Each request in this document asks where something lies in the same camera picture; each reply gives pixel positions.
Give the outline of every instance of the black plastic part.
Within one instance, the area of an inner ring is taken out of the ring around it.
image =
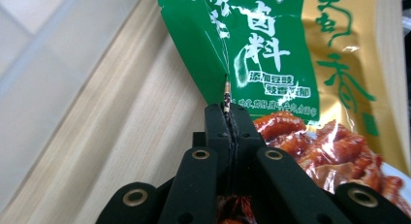
[[[285,151],[259,149],[254,170],[255,182],[262,185],[256,198],[268,197],[279,223],[351,223]]]
[[[216,223],[217,159],[208,147],[184,153],[158,223]]]
[[[239,105],[231,105],[233,128],[237,131],[237,151],[234,160],[233,185],[237,195],[250,193],[250,165],[261,147],[267,147],[257,132],[248,111]]]
[[[229,186],[229,167],[234,149],[226,118],[217,104],[205,108],[205,145],[217,152],[217,193],[225,195]]]
[[[97,224],[144,224],[155,223],[157,195],[155,187],[146,183],[130,183],[120,188],[110,199],[97,219]]]
[[[339,185],[333,199],[354,223],[411,224],[411,219],[390,201],[357,183]]]

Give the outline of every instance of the plastic packaging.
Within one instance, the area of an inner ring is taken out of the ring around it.
[[[376,0],[158,2],[209,104],[227,75],[254,118],[288,111],[313,130],[336,120],[408,174],[370,27]]]

